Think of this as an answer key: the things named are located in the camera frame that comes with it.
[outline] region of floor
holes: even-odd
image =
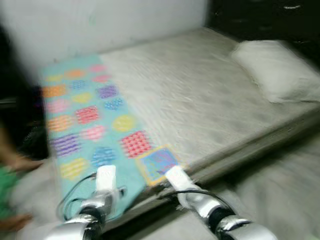
[[[279,240],[320,239],[320,134],[223,179],[215,192]],[[214,240],[190,212],[165,206],[110,232],[109,239]]]

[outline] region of black cable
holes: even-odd
[[[181,190],[181,191],[174,191],[174,192],[168,192],[166,194],[159,194],[158,195],[158,199],[166,199],[166,198],[170,198],[172,196],[176,196],[178,194],[204,194],[204,195],[209,195],[213,198],[218,199],[220,202],[222,202],[224,205],[226,205],[228,208],[230,208],[232,211],[234,211],[234,209],[230,206],[229,203],[227,203],[223,198],[219,197],[218,195],[209,192],[209,191],[205,191],[205,190],[199,190],[199,189],[188,189],[188,190]]]
[[[66,221],[69,221],[71,219],[71,217],[68,217],[69,215],[69,209],[72,208],[72,204],[75,203],[75,202],[83,202],[87,200],[86,198],[81,198],[81,197],[77,197],[77,198],[74,198],[72,200],[70,200],[69,202],[67,202],[67,204],[65,205],[65,208],[64,208],[64,213],[63,213],[63,217]]]
[[[73,191],[85,180],[90,179],[90,178],[95,178],[97,175],[97,173],[92,173],[89,176],[86,176],[84,178],[82,178],[80,181],[78,181],[72,188],[71,190],[64,196],[64,198],[59,202],[58,206],[56,207],[56,216],[61,219],[61,220],[65,220],[67,221],[68,218],[67,216],[64,214],[64,202],[68,199],[68,197],[73,193]]]

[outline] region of white wall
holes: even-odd
[[[206,0],[0,0],[24,62],[45,66],[203,25]]]

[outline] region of colorful mat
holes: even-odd
[[[117,186],[127,188],[116,207],[113,217],[117,217],[146,182],[158,183],[168,166],[177,164],[168,148],[152,150],[150,139],[97,55],[51,65],[42,77],[49,140],[57,156],[63,196],[98,167],[115,165]],[[71,198],[88,198],[95,188],[94,181],[85,181]],[[71,214],[79,207],[75,203]]]

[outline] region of heart shape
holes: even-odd
[[[114,120],[112,126],[117,132],[128,132],[136,126],[136,120],[131,115],[121,115]]]
[[[87,83],[85,80],[74,80],[72,81],[70,88],[73,90],[81,90],[87,87]]]
[[[72,101],[78,104],[85,104],[90,101],[92,95],[89,92],[72,96]]]
[[[81,131],[81,136],[83,139],[97,142],[104,136],[104,133],[105,133],[105,127],[102,125],[97,125],[94,127],[83,129]]]
[[[57,99],[53,102],[49,102],[46,106],[47,110],[50,113],[57,114],[60,112],[64,112],[70,106],[70,103],[66,99]]]
[[[97,64],[90,67],[90,71],[94,73],[103,72],[104,70],[106,70],[106,68],[102,64]]]
[[[64,76],[66,76],[69,79],[75,79],[75,78],[81,78],[84,75],[86,75],[86,72],[82,69],[73,69],[70,71],[67,71]]]
[[[66,85],[45,86],[42,88],[42,94],[45,98],[60,97],[66,94]]]
[[[110,147],[97,147],[92,156],[92,164],[99,168],[104,165],[111,165],[116,159],[115,151]]]
[[[52,132],[62,132],[70,128],[74,120],[69,115],[61,115],[48,120],[48,128]]]
[[[110,75],[100,75],[93,78],[93,81],[96,83],[106,83],[109,80],[109,78],[111,78]]]
[[[62,163],[60,165],[61,177],[72,181],[76,177],[80,176],[87,167],[87,161],[82,157],[69,163]]]
[[[46,80],[48,82],[59,82],[62,80],[63,77],[64,77],[63,75],[52,75],[52,76],[48,76]]]
[[[108,110],[118,110],[120,107],[124,105],[124,101],[121,98],[114,99],[112,101],[108,101],[104,104],[104,107]]]

